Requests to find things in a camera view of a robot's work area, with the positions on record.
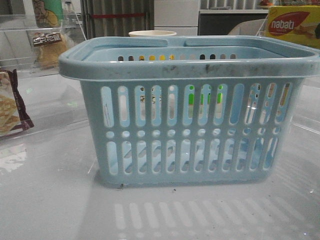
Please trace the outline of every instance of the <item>yellow snack box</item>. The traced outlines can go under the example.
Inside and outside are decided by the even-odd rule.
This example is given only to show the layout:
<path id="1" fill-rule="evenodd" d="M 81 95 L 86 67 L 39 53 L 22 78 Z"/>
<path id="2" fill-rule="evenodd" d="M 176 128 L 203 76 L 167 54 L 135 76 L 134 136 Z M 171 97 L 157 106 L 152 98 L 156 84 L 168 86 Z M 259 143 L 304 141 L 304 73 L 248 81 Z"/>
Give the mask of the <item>yellow snack box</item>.
<path id="1" fill-rule="evenodd" d="M 320 49 L 320 6 L 272 6 L 265 35 Z"/>

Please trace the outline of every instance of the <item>wafer package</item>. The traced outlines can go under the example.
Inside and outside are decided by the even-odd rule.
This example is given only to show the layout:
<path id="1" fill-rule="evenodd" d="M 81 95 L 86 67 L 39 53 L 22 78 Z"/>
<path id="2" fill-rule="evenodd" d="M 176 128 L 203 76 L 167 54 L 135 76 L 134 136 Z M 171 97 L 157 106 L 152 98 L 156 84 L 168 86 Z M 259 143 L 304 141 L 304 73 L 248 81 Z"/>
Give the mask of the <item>wafer package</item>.
<path id="1" fill-rule="evenodd" d="M 320 49 L 320 5 L 270 7 L 265 35 Z"/>
<path id="2" fill-rule="evenodd" d="M 17 71 L 0 70 L 0 137 L 34 126 L 18 91 Z"/>

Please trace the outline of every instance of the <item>light blue basket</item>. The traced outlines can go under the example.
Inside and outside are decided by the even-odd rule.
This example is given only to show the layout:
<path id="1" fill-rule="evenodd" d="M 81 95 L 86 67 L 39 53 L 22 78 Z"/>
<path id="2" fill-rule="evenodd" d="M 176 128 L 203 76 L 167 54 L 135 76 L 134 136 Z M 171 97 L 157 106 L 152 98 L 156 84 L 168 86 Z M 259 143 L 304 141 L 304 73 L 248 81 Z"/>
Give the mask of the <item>light blue basket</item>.
<path id="1" fill-rule="evenodd" d="M 320 51 L 254 36 L 99 37 L 59 58 L 81 81 L 114 184 L 265 178 Z"/>

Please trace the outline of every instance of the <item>basket rim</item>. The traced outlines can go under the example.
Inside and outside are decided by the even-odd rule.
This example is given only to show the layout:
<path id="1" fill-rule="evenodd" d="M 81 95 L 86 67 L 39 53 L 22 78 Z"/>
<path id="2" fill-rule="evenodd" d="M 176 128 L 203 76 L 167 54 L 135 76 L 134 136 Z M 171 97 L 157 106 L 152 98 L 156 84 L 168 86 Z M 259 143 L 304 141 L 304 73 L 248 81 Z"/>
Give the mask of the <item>basket rim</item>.
<path id="1" fill-rule="evenodd" d="M 280 54 L 280 58 L 205 60 L 93 61 L 86 56 L 100 49 L 241 46 Z M 208 69 L 229 68 L 208 72 Z M 78 44 L 59 57 L 62 76 L 86 81 L 221 77 L 307 77 L 320 75 L 320 50 L 262 36 L 97 37 Z"/>

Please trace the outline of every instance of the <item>paper cup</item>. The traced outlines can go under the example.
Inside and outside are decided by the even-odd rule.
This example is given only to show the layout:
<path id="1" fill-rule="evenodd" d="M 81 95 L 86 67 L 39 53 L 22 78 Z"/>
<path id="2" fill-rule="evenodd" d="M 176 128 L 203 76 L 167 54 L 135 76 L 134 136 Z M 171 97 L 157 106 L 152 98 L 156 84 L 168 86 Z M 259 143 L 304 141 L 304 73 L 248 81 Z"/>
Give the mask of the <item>paper cup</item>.
<path id="1" fill-rule="evenodd" d="M 146 30 L 146 31 L 131 31 L 130 37 L 152 37 L 152 36 L 175 36 L 175 31 L 162 31 L 162 30 Z"/>

